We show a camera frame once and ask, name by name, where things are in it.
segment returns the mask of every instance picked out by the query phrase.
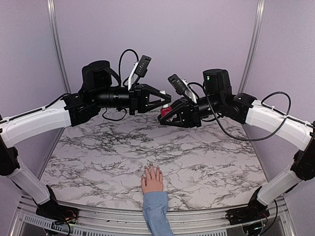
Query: denim shirt sleeve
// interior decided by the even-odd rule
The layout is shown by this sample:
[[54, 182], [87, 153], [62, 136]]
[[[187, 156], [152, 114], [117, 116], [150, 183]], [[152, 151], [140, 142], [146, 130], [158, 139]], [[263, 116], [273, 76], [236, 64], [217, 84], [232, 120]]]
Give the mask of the denim shirt sleeve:
[[153, 236], [174, 236], [166, 212], [167, 192], [150, 192], [144, 195], [143, 216]]

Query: white marble table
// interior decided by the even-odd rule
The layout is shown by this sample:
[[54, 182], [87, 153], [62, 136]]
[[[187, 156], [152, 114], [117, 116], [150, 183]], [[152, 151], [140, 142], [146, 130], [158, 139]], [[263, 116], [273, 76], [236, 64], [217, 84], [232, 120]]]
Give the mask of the white marble table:
[[[106, 115], [122, 114], [111, 109]], [[215, 122], [184, 129], [160, 125], [157, 115], [127, 115], [119, 122], [99, 115], [67, 128], [41, 180], [61, 201], [141, 209], [141, 175], [152, 161], [163, 171], [170, 210], [244, 204], [266, 181], [250, 143], [227, 137]], [[240, 124], [222, 123], [244, 135]]]

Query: lavender wall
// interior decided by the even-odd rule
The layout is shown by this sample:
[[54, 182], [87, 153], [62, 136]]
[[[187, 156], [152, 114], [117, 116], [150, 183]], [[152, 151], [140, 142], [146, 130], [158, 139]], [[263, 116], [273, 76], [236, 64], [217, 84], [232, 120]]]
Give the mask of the lavender wall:
[[[61, 45], [72, 91], [81, 69], [106, 59], [118, 70], [126, 48], [152, 57], [142, 80], [175, 95], [167, 78], [174, 73], [202, 82], [202, 71], [225, 68], [236, 92], [245, 66], [257, 1], [239, 0], [56, 0]], [[122, 75], [135, 59], [127, 54]]]
[[[0, 114], [12, 116], [48, 104], [64, 93], [50, 32], [46, 1], [0, 1]], [[56, 131], [17, 145], [37, 175]], [[8, 235], [21, 191], [0, 177], [0, 236]]]
[[[259, 46], [246, 92], [262, 99], [283, 90], [292, 98], [293, 116], [313, 121], [315, 104], [315, 3], [312, 0], [267, 1]], [[285, 109], [279, 97], [269, 102]], [[246, 128], [249, 137], [266, 133]], [[254, 144], [269, 179], [292, 164], [292, 145], [278, 137]], [[301, 183], [285, 196], [298, 236], [314, 235], [315, 181]]]

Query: metal base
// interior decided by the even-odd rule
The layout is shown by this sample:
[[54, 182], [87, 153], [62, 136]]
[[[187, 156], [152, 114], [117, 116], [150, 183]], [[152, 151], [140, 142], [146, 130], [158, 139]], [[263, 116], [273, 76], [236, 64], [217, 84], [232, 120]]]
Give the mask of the metal base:
[[[277, 199], [277, 202], [279, 204], [279, 217], [277, 222], [279, 223], [272, 227], [270, 233], [276, 232], [273, 235], [278, 236], [295, 236], [283, 198]], [[63, 202], [59, 202], [59, 204], [79, 209], [77, 222], [70, 224], [71, 235], [73, 236], [93, 236], [94, 233], [95, 236], [150, 235], [141, 211], [108, 209]], [[226, 211], [230, 208], [231, 207], [194, 211], [170, 211], [167, 214], [167, 218], [173, 233], [177, 236], [202, 236], [208, 234], [210, 236], [240, 236], [243, 234], [243, 229], [246, 229], [246, 226], [253, 227], [251, 225], [264, 223], [263, 220], [257, 220], [231, 226], [229, 221], [225, 218]], [[271, 214], [269, 222], [271, 222], [276, 212], [274, 204], [269, 206], [269, 211]], [[41, 227], [56, 233], [62, 233], [61, 235], [68, 233], [67, 225], [52, 226], [54, 220], [38, 216], [35, 212], [36, 205], [33, 203], [32, 199], [29, 196], [23, 196], [16, 211], [9, 235], [45, 235], [42, 229], [40, 231], [43, 232], [43, 234], [24, 233], [23, 230], [26, 229], [26, 225], [34, 225], [37, 229]]]
[[231, 225], [242, 224], [255, 220], [265, 219], [270, 216], [269, 210], [266, 209], [259, 213], [258, 216], [252, 216], [248, 206], [234, 208], [226, 211], [226, 218], [229, 220]]

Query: human hand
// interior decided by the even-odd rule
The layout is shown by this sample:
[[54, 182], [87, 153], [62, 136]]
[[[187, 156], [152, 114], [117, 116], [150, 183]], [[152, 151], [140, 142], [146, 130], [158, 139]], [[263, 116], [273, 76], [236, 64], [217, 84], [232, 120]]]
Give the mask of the human hand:
[[157, 171], [154, 171], [153, 164], [150, 164], [150, 169], [145, 166], [146, 177], [142, 175], [141, 187], [143, 194], [150, 192], [162, 192], [163, 191], [163, 174], [157, 167]]

